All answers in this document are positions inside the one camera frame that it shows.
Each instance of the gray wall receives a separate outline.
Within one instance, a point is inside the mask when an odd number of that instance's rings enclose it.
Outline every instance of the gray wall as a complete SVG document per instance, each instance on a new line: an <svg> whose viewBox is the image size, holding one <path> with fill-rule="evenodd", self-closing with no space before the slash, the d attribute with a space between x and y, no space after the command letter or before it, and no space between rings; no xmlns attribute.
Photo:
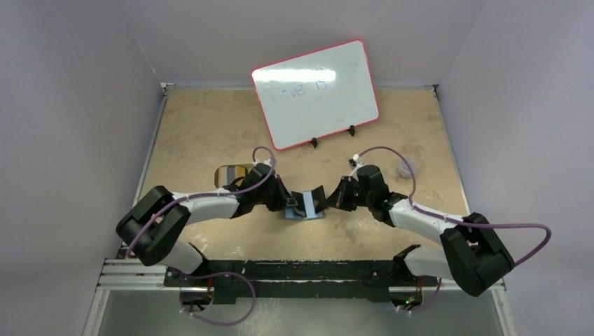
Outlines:
<svg viewBox="0 0 594 336"><path fill-rule="evenodd" d="M441 82L471 209L553 229L506 278L521 335L594 330L593 22L588 0L489 0ZM516 257L543 235L500 233Z"/></svg>
<svg viewBox="0 0 594 336"><path fill-rule="evenodd" d="M80 335L160 86L116 0L0 4L0 335Z"/></svg>
<svg viewBox="0 0 594 336"><path fill-rule="evenodd" d="M122 0L162 82L251 85L254 67L361 37L381 85L438 83L486 0Z"/></svg>

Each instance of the whiteboard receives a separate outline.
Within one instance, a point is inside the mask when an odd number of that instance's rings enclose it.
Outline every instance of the whiteboard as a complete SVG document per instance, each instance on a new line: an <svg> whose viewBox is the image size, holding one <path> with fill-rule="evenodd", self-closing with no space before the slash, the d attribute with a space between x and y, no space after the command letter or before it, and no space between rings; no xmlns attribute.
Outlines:
<svg viewBox="0 0 594 336"><path fill-rule="evenodd" d="M380 116L360 40L256 68L251 78L279 151Z"/></svg>

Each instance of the white arm segment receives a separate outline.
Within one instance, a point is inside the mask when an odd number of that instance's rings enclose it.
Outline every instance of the white arm segment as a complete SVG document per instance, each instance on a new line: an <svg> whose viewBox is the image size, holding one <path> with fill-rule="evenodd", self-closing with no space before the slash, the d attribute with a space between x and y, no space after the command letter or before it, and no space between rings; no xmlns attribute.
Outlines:
<svg viewBox="0 0 594 336"><path fill-rule="evenodd" d="M404 258L404 263L410 273L417 277L428 275L453 280L446 255L441 249L415 248Z"/></svg>
<svg viewBox="0 0 594 336"><path fill-rule="evenodd" d="M447 216L448 218L462 221L461 216L448 215L446 213L427 208L426 206L419 204L416 205L421 209L426 209L436 214L443 215L444 217ZM444 230L454 228L456 226L456 224L446 222L443 219L433 218L414 210L408 199L403 199L400 202L394 204L392 209L390 209L389 214L390 219L392 219L392 223L395 227L413 231L440 245L441 240L439 239L439 235L441 235Z"/></svg>
<svg viewBox="0 0 594 336"><path fill-rule="evenodd" d="M199 197L180 203L180 205L188 208L191 213L186 225L214 218L231 218L233 216L240 205L239 202L237 202L235 196L224 196L229 193L226 189L219 189L218 192L221 194L220 197ZM175 199L186 196L186 194L179 192L172 192L172 194ZM171 252L160 263L177 268L185 274L191 274L202 264L202 256L190 244L176 241Z"/></svg>

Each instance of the tan surface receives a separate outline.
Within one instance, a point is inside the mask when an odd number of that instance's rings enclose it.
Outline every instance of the tan surface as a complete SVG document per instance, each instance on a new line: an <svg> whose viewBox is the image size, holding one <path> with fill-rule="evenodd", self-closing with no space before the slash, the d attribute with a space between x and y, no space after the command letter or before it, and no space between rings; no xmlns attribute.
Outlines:
<svg viewBox="0 0 594 336"><path fill-rule="evenodd" d="M299 146L275 152L277 174L290 190L324 185L326 196L350 169L347 160L365 148L392 146L417 160L420 204L466 214L460 182L433 93L428 90L378 90L380 119L320 140L318 148ZM191 193L213 190L213 174L221 165L251 161L257 145L269 146L258 99L253 90L175 90L171 93L146 173L143 194L155 185ZM265 151L257 158L266 158ZM399 159L376 150L364 156L383 172L391 190L410 191L398 178ZM216 219L190 225L181 240L190 241L208 258L220 259L385 259L410 244L431 245L412 232L373 219L365 209L348 213L326 210L326 218L294 221L264 206L233 220Z"/></svg>

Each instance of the red border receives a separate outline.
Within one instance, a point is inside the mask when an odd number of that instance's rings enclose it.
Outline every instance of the red border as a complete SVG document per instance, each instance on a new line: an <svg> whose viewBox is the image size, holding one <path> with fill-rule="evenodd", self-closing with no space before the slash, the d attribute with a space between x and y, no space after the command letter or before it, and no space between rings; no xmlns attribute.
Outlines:
<svg viewBox="0 0 594 336"><path fill-rule="evenodd" d="M288 60L293 60L293 59L298 58L298 57L306 56L306 55L313 54L313 53L318 53L318 52L323 51L323 50L326 50L326 49L330 49L330 48L334 48L334 47L338 47L338 46L343 46L345 44L352 43L352 42L355 42L355 41L361 42L361 45L363 46L363 52L365 54L365 62L367 62L367 70L369 71L369 78L371 79L371 87L373 88L373 96L375 97L375 105L378 107L378 117L376 119L372 119L372 120L369 120L369 121L366 121L366 122L362 122L362 123L357 124L355 126L361 126L361 125L369 124L369 123L371 123L371 122L376 121L377 119L379 119L381 112L380 112L380 105L378 103L378 94L375 91L375 84L373 82L373 74L371 73L371 69L369 69L369 58L367 56L367 47L365 46L365 43L363 43L363 41L360 38L355 38L355 39L352 39L350 41L342 42L342 43L335 44L335 45L330 45L329 47L325 47L325 48L322 48L322 49L318 49L318 50L314 50L314 51L310 51L310 52L305 52L305 53L303 53L301 55L297 55L297 56L293 56L293 57L281 59L280 61L276 61L276 62L269 63L269 64L266 64L266 65L258 66L258 67L256 67L256 68L254 68L254 69L251 70L251 82L254 84L254 89L256 90L256 96L258 96L258 101L260 102L260 109L262 110L262 114L264 115L264 121L266 122L266 128L268 128L268 134L270 135L270 142L272 143L272 147L274 147L277 151L284 151L286 149L290 149L290 148L293 148L293 147L296 147L296 146L299 146L299 145L307 144L307 143L309 143L309 141L304 141L304 142L296 143L294 145L290 145L288 147L283 147L283 148L276 147L275 140L272 138L272 132L270 131L270 126L268 125L268 120L266 119L266 113L264 113L264 106L262 106L262 100L260 99L260 94L258 93L258 88L256 87L256 82L254 81L254 71L255 70L258 70L258 69L266 68L266 67L268 67L270 65L274 65L274 64L277 64L277 63L285 62L285 61L288 61ZM340 129L340 130L338 130L336 132L332 132L332 133L321 135L321 136L317 137L316 139L321 139L321 138L327 137L329 135L340 133L340 132L344 132L344 131L347 131L347 130L348 130L348 128Z"/></svg>

